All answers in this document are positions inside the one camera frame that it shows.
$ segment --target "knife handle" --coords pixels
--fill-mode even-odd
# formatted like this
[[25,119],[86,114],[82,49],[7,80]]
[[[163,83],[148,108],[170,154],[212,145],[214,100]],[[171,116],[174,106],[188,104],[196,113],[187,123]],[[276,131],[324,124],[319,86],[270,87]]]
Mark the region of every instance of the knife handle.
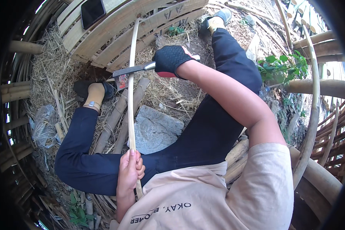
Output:
[[[192,57],[197,61],[200,61],[199,55],[193,55]],[[156,68],[156,62],[149,62],[143,67],[144,70],[153,70],[154,68]]]

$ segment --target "black glove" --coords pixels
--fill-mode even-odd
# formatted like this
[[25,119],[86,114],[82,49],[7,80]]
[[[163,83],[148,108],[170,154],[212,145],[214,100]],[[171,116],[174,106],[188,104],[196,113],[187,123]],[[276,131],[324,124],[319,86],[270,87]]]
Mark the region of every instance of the black glove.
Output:
[[152,58],[156,62],[155,72],[161,77],[178,77],[176,69],[186,61],[195,60],[183,46],[164,46]]

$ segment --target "shoe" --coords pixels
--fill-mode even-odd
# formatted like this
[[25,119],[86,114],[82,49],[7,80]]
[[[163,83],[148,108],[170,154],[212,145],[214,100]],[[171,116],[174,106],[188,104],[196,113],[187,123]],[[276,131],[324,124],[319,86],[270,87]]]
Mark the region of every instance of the shoe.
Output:
[[227,26],[231,20],[231,16],[232,14],[230,9],[224,8],[217,11],[212,17],[207,17],[203,20],[200,29],[198,30],[198,35],[206,37],[210,34],[212,35],[217,28],[225,29],[225,26]]
[[79,80],[74,82],[73,90],[81,98],[86,99],[88,97],[88,87],[92,83],[102,83],[105,88],[105,96],[103,101],[109,100],[114,97],[115,87],[106,81],[91,81],[91,80]]

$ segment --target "black shoe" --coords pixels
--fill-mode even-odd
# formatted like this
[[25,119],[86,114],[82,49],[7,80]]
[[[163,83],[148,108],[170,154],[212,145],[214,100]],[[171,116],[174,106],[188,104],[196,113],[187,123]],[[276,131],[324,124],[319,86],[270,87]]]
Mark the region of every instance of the black shoe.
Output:
[[79,80],[74,82],[73,89],[78,96],[86,99],[88,97],[88,87],[92,83],[103,84],[105,88],[105,96],[103,101],[109,100],[114,97],[115,87],[106,81]]
[[216,16],[220,17],[224,21],[224,26],[227,26],[231,20],[232,13],[230,9],[224,8],[217,11],[212,17],[205,18],[198,30],[198,35],[200,37],[206,37],[211,34],[210,30],[208,29],[208,20]]

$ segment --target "navy pants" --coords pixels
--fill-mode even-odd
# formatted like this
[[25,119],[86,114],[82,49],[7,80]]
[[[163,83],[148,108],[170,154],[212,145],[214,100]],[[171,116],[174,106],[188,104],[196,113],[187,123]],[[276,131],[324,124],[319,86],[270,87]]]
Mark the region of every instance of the navy pants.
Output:
[[[214,32],[212,48],[216,70],[259,94],[262,80],[257,67],[225,29],[218,28]],[[121,155],[88,155],[97,116],[97,111],[91,108],[75,110],[69,131],[56,155],[55,171],[63,182],[75,189],[115,196]],[[243,126],[207,95],[174,144],[159,152],[142,155],[146,166],[142,186],[157,173],[223,162],[242,130]]]

